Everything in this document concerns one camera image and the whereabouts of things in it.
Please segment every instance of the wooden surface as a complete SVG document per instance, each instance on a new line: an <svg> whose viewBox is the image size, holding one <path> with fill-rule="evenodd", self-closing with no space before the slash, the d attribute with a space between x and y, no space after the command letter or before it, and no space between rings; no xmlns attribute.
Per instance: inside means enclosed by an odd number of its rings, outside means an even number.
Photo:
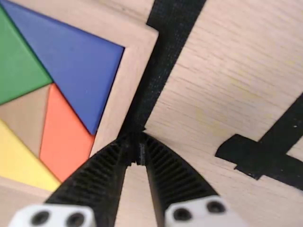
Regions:
<svg viewBox="0 0 303 227"><path fill-rule="evenodd" d="M53 174L0 120L0 176L54 191L60 185Z"/></svg>
<svg viewBox="0 0 303 227"><path fill-rule="evenodd" d="M0 119L39 157L49 85L0 105Z"/></svg>
<svg viewBox="0 0 303 227"><path fill-rule="evenodd" d="M117 137L157 40L157 31L95 0L12 2L125 47L96 134L93 155Z"/></svg>
<svg viewBox="0 0 303 227"><path fill-rule="evenodd" d="M17 210L41 204L50 195L49 191L0 177L0 226L6 227Z"/></svg>
<svg viewBox="0 0 303 227"><path fill-rule="evenodd" d="M146 21L152 1L143 2L108 4ZM214 154L235 133L260 139L302 93L302 11L301 0L207 0L146 124L252 227L302 226L303 192L256 181ZM302 140L288 154L303 161ZM116 226L155 226L146 174L136 170L127 171Z"/></svg>

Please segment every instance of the wooden puzzle piece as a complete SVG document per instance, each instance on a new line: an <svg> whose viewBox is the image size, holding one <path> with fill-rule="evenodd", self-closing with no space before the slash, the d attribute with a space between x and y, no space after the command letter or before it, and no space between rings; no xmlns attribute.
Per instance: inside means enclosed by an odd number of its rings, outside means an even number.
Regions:
<svg viewBox="0 0 303 227"><path fill-rule="evenodd" d="M59 181L0 120L0 176L54 191Z"/></svg>
<svg viewBox="0 0 303 227"><path fill-rule="evenodd" d="M124 48L0 0L91 134L96 134Z"/></svg>
<svg viewBox="0 0 303 227"><path fill-rule="evenodd" d="M52 82L0 5L0 104Z"/></svg>
<svg viewBox="0 0 303 227"><path fill-rule="evenodd" d="M39 157L49 86L0 105L0 119Z"/></svg>
<svg viewBox="0 0 303 227"><path fill-rule="evenodd" d="M89 158L93 141L94 136L86 130L58 87L52 84L40 159L63 182Z"/></svg>

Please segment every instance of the wooden table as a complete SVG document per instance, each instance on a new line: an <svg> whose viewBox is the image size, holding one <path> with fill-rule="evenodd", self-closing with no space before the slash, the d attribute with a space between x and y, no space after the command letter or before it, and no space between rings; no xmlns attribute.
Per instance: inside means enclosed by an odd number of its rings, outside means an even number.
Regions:
<svg viewBox="0 0 303 227"><path fill-rule="evenodd" d="M106 4L145 22L153 1ZM258 141L302 93L302 24L301 0L207 0L145 126L252 227L302 226L303 192L214 155L236 133ZM287 154L303 161L303 140ZM143 167L127 170L116 225L155 226Z"/></svg>

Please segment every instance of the black tape strip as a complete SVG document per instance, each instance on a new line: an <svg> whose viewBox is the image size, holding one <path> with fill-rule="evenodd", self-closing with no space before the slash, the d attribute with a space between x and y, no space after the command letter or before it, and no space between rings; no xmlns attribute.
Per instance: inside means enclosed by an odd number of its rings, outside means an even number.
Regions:
<svg viewBox="0 0 303 227"><path fill-rule="evenodd" d="M256 180L267 175L303 190L303 162L286 155L302 135L303 93L258 142L234 135L215 156L236 163L235 169Z"/></svg>
<svg viewBox="0 0 303 227"><path fill-rule="evenodd" d="M206 0L155 0L147 25L159 38L120 131L142 131Z"/></svg>

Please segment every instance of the blue triangle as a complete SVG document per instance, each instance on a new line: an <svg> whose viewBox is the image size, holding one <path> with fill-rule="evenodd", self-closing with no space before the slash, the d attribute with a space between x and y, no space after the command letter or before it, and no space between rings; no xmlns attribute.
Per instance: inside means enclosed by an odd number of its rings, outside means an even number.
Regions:
<svg viewBox="0 0 303 227"><path fill-rule="evenodd" d="M124 47L0 0L91 134L96 134Z"/></svg>

